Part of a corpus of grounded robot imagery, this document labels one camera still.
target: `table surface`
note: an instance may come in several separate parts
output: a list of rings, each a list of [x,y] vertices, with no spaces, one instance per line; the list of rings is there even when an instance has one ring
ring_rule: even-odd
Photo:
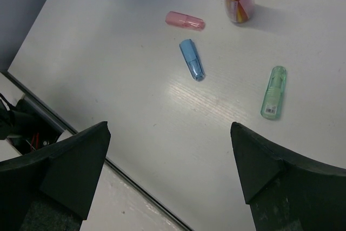
[[[346,167],[344,0],[255,1],[238,27],[223,0],[47,0],[9,72],[77,130],[108,120],[108,157],[192,228],[254,230],[233,121]],[[166,25],[170,10],[206,29]],[[179,50],[187,38],[202,82]],[[282,118],[268,121],[260,109],[276,65],[288,81]]]

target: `plastic cap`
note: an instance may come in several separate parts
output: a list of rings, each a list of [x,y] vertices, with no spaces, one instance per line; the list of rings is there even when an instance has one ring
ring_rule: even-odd
[[[176,27],[188,28],[197,31],[202,31],[205,27],[205,22],[202,19],[173,11],[170,11],[167,14],[166,23]]]
[[[184,40],[181,42],[179,47],[182,51],[186,64],[189,67],[192,77],[196,81],[201,81],[204,79],[204,71],[193,41],[191,39]]]

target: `white table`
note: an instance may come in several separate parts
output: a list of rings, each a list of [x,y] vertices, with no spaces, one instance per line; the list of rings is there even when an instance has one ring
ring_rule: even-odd
[[[346,167],[344,0],[255,1],[256,16],[237,27],[223,0],[47,0],[9,72],[77,130],[108,120],[108,157],[192,228],[254,230],[233,121]],[[170,27],[170,10],[207,27]],[[203,82],[180,53],[186,38]],[[273,122],[260,109],[275,65],[288,82]]]

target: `pink lid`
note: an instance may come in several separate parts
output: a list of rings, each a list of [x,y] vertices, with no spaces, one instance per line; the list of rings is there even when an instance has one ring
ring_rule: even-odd
[[[176,27],[188,28],[197,31],[202,31],[205,27],[205,22],[202,19],[173,11],[170,11],[167,14],[166,23]]]

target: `blue marker cap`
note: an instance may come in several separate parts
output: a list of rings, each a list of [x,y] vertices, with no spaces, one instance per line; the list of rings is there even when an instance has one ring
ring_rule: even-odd
[[[201,81],[204,79],[204,72],[201,65],[201,61],[199,60],[199,56],[195,47],[195,44],[191,39],[184,40],[179,45],[186,64],[189,67],[192,77],[196,81]]]

